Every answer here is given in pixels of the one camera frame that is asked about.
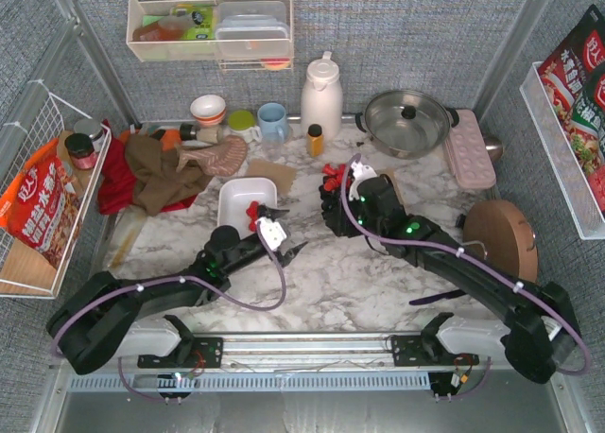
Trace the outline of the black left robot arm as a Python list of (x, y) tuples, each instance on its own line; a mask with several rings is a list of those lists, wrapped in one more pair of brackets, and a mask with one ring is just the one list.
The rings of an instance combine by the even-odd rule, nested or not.
[(289, 238), (279, 219), (284, 211), (260, 207), (256, 233), (240, 237), (231, 225), (215, 228), (187, 268), (142, 280), (94, 274), (48, 321), (51, 351), (80, 374), (95, 372), (115, 357), (131, 326), (140, 319), (181, 307), (198, 307), (224, 298), (231, 303), (233, 273), (268, 257), (278, 270), (303, 249), (281, 249)]

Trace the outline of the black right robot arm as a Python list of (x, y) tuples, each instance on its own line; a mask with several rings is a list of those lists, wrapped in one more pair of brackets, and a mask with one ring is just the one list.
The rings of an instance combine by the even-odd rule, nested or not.
[(555, 282), (515, 278), (469, 253), (438, 224), (406, 212), (386, 175), (366, 179), (350, 199), (352, 176), (325, 176), (321, 216), (337, 236), (376, 240), (391, 258), (445, 279), (479, 301), (504, 330), (484, 355), (500, 353), (525, 379), (544, 384), (581, 340), (567, 291)]

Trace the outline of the pink striped towel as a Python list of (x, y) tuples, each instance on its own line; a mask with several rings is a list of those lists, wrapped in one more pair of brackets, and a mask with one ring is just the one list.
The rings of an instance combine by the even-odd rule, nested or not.
[(177, 172), (196, 164), (206, 175), (230, 177), (245, 162), (248, 144), (238, 136), (228, 135), (218, 144), (209, 147), (177, 146), (177, 153)]

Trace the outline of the white plastic storage basket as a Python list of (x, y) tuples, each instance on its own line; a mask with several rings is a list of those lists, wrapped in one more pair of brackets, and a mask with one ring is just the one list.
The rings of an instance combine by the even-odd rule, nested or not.
[(277, 187), (267, 178), (237, 178), (224, 183), (218, 194), (217, 226), (233, 226), (241, 238), (252, 234), (250, 204), (256, 201), (270, 208), (277, 207)]

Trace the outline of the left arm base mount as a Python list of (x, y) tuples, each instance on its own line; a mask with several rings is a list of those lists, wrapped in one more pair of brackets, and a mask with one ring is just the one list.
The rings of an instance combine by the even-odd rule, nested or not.
[(190, 343), (179, 344), (169, 355), (139, 355), (140, 369), (218, 369), (221, 366), (224, 340), (221, 337), (194, 337)]

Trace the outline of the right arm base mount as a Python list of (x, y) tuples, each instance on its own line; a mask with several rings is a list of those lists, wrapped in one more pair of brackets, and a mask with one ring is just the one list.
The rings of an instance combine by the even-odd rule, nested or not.
[(386, 349), (395, 367), (452, 366), (456, 357), (436, 339), (422, 334), (388, 335)]

